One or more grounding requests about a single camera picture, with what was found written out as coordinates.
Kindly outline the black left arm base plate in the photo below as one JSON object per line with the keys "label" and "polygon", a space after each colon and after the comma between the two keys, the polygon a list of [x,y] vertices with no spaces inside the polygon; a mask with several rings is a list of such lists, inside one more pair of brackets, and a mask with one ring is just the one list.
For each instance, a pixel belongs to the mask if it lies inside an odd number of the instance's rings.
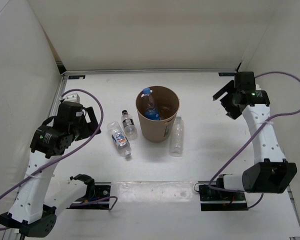
{"label": "black left arm base plate", "polygon": [[[94,195],[92,198],[86,200],[85,198],[77,199],[74,204],[81,204],[85,202],[93,202],[105,197],[109,197],[111,193],[111,182],[95,182],[94,183]],[[70,206],[68,209],[72,210],[107,210],[110,207],[110,199],[104,200],[100,203],[94,203],[85,206]]]}

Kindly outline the blue label water bottle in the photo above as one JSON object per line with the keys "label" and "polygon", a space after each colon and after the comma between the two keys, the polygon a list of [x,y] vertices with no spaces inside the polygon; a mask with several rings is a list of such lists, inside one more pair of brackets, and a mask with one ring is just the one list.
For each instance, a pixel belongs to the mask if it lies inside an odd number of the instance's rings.
{"label": "blue label water bottle", "polygon": [[152,91],[150,88],[144,88],[142,90],[142,108],[144,116],[153,121],[160,121],[160,113],[158,111],[156,102],[153,98]]}

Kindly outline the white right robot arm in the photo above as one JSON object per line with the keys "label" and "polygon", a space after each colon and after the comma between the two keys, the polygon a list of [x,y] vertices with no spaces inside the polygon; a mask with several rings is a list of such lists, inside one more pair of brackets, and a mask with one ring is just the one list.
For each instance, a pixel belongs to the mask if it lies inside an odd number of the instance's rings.
{"label": "white right robot arm", "polygon": [[270,120],[270,100],[264,90],[256,88],[252,71],[237,72],[234,79],[219,90],[213,99],[219,99],[227,116],[245,119],[254,152],[254,164],[241,174],[216,173],[209,184],[220,200],[232,193],[283,193],[297,173],[294,162],[288,162],[276,138]]}

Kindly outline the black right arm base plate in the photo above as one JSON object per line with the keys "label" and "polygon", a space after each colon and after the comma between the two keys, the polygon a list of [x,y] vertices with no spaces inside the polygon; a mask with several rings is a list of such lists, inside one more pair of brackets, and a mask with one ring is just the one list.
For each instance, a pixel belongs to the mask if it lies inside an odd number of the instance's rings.
{"label": "black right arm base plate", "polygon": [[210,189],[207,182],[197,182],[193,186],[199,194],[202,212],[247,211],[248,205],[244,193],[224,192]]}

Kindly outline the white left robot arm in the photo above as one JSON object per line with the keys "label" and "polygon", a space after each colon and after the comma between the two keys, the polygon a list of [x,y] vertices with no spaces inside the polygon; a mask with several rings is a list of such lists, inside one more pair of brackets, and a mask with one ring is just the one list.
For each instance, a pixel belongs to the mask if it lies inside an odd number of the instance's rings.
{"label": "white left robot arm", "polygon": [[9,211],[0,215],[0,224],[18,229],[31,238],[44,238],[53,229],[57,216],[80,198],[95,195],[95,181],[86,174],[70,177],[68,186],[46,198],[54,170],[65,150],[74,141],[90,140],[101,130],[92,107],[64,101],[57,115],[47,118],[35,131],[24,180],[16,187],[18,194]]}

